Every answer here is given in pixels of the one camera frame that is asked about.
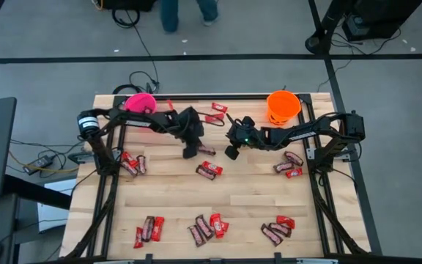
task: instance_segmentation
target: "wood grain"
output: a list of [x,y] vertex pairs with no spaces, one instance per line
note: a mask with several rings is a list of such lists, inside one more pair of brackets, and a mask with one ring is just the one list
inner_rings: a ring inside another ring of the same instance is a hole
[[[112,95],[97,95],[94,107],[109,109],[113,99]],[[334,110],[330,94],[312,94],[312,100],[317,117]],[[177,111],[192,105],[197,111],[212,113],[208,100],[173,103]],[[242,119],[249,115],[257,127],[272,126],[265,116],[264,100],[224,100],[220,103],[229,107],[233,118]],[[158,111],[168,108],[167,103],[159,102]],[[303,112],[308,120],[305,108]],[[298,125],[297,119],[291,120],[287,127],[292,125]],[[229,145],[224,135],[230,123],[226,122],[222,128],[204,126],[202,141],[214,147],[217,155],[210,157],[200,154],[189,160],[182,159],[184,146],[173,136],[156,134],[143,128],[127,129],[125,149],[132,155],[145,155],[148,171],[147,175],[132,179],[125,170],[121,170],[109,260],[144,259],[147,253],[152,253],[155,259],[268,258],[273,257],[274,252],[281,252],[283,257],[321,257],[322,248],[308,175],[289,180],[284,174],[274,173],[273,165],[284,161],[284,150],[266,152],[242,148],[237,160],[232,161],[224,154]],[[323,136],[321,140],[326,144],[330,138]],[[302,142],[294,142],[286,150],[304,157]],[[222,166],[223,175],[214,181],[197,175],[195,168],[203,161]],[[350,175],[348,164],[335,162],[334,167]],[[94,168],[93,164],[81,165],[78,181]],[[340,222],[360,246],[369,250],[353,182],[337,172],[330,173],[329,177]],[[99,177],[93,175],[77,187],[60,256],[73,249],[91,224],[98,180]],[[213,238],[206,245],[196,248],[187,227],[194,223],[198,215],[204,214],[208,219],[212,213],[220,213],[223,220],[230,223],[229,231],[224,238]],[[278,214],[293,217],[296,229],[290,239],[285,239],[275,248],[259,228],[262,223],[275,221]],[[142,226],[146,216],[166,218],[162,240],[145,243],[142,249],[133,249],[136,227]],[[327,219],[325,223],[330,249],[334,252],[331,226]],[[103,227],[97,236],[97,253],[100,253],[102,235]]]

